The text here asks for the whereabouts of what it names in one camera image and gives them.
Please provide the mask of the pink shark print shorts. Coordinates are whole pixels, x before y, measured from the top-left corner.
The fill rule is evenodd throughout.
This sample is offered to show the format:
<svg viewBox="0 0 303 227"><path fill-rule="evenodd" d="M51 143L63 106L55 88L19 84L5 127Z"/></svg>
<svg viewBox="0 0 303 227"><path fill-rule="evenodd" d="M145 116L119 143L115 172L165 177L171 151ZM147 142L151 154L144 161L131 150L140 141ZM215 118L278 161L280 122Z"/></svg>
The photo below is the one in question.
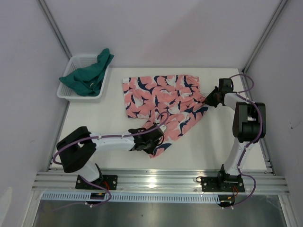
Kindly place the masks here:
<svg viewBox="0 0 303 227"><path fill-rule="evenodd" d="M164 138L147 154L157 157L195 126L207 111L199 77L167 75L122 80L127 117L146 119L144 128L166 126Z"/></svg>

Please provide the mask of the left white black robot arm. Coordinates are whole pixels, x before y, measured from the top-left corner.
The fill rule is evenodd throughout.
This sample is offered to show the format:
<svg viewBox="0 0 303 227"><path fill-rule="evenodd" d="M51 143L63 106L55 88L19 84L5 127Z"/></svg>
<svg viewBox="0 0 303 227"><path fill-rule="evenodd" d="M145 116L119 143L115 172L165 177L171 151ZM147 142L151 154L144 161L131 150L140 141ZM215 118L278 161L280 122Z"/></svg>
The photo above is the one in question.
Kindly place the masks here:
<svg viewBox="0 0 303 227"><path fill-rule="evenodd" d="M76 173L92 189L98 189L104 177L97 164L90 161L96 152L144 151L151 154L164 141L166 126L153 124L150 128L129 129L116 134L99 134L81 126L57 143L53 162L62 165L65 173Z"/></svg>

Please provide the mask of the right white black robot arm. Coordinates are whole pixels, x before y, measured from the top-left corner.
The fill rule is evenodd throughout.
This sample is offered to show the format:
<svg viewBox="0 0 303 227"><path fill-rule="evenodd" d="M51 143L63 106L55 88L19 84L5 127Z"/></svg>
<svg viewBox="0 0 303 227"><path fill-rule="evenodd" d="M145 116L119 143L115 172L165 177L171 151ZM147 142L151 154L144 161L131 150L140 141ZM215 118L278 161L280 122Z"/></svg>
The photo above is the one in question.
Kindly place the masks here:
<svg viewBox="0 0 303 227"><path fill-rule="evenodd" d="M226 191L233 183L240 182L242 163L253 145L266 134L266 105L234 92L231 78L219 79L219 85L207 96L205 104L211 107L222 104L234 110L234 143L216 179L217 187Z"/></svg>

